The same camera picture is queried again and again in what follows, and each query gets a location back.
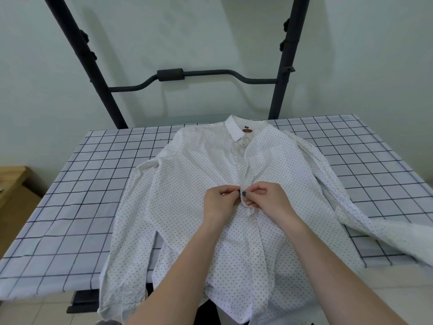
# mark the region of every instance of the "hand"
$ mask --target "hand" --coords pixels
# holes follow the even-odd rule
[[[248,206],[261,208],[279,226],[284,218],[299,218],[279,184],[259,181],[249,186],[242,195]]]
[[[203,225],[221,231],[232,213],[233,205],[240,202],[240,186],[217,186],[204,194]]]

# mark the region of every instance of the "wooden cabinet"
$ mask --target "wooden cabinet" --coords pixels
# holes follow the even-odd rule
[[[25,166],[0,167],[0,258],[41,200],[23,186],[30,174]]]

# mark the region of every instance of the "white shirt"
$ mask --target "white shirt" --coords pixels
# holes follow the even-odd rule
[[[245,126],[252,132],[243,132]],[[341,224],[433,263],[426,241],[417,238],[420,231],[431,235],[428,227],[369,219],[316,147],[266,121],[230,116],[182,128],[131,173],[100,278],[101,316],[124,319],[145,297],[157,231],[164,244],[154,287],[201,224],[205,191],[227,184],[246,189],[257,181],[279,183],[296,213],[355,272],[363,264]],[[251,319],[251,325],[306,322],[316,308],[293,246],[262,211],[244,203],[235,207],[216,245],[204,294],[202,302],[207,296],[236,322]]]

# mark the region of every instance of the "forearm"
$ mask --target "forearm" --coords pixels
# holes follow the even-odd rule
[[[406,324],[300,218],[284,217],[279,226],[293,244],[330,324]]]
[[[220,232],[200,226],[127,325],[193,324]]]

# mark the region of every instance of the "checkered tablecloth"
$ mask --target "checkered tablecloth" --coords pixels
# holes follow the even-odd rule
[[[433,226],[433,191],[356,115],[270,120],[318,146],[369,217]],[[113,219],[131,169],[155,157],[181,127],[90,131],[0,260],[0,300],[99,287]],[[351,229],[366,267],[412,257]],[[162,240],[157,236],[147,281]]]

